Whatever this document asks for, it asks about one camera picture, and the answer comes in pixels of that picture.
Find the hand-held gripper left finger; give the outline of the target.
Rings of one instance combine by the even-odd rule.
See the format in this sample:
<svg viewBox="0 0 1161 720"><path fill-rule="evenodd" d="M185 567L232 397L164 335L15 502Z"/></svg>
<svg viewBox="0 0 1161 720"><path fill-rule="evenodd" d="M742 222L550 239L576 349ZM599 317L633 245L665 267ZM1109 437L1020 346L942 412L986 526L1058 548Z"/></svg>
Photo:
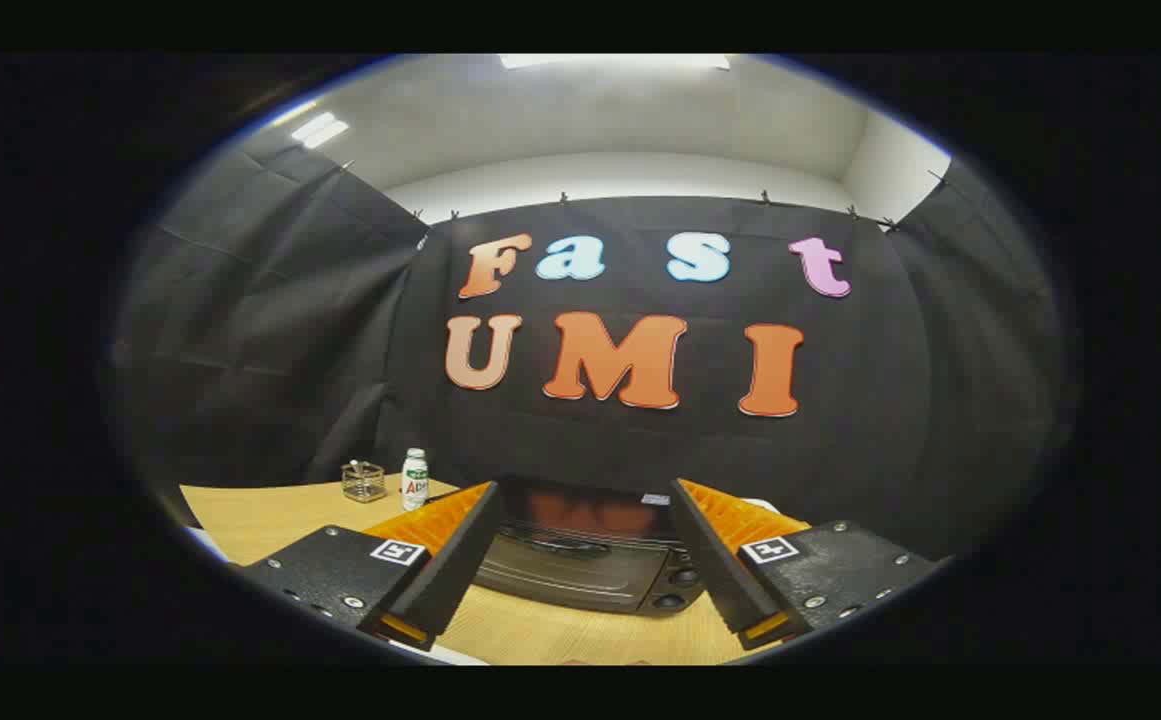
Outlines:
<svg viewBox="0 0 1161 720"><path fill-rule="evenodd" d="M312 530L238 571L325 622L430 651L503 521L502 484L490 480L368 530Z"/></svg>

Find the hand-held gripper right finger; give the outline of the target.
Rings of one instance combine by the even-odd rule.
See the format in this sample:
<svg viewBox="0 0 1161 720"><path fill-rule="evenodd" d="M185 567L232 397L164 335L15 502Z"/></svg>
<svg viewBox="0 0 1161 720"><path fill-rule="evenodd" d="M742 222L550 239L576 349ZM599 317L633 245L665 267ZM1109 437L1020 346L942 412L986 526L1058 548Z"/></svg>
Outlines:
<svg viewBox="0 0 1161 720"><path fill-rule="evenodd" d="M854 521L812 525L686 478L670 497L673 528L745 650L839 624L942 569Z"/></svg>

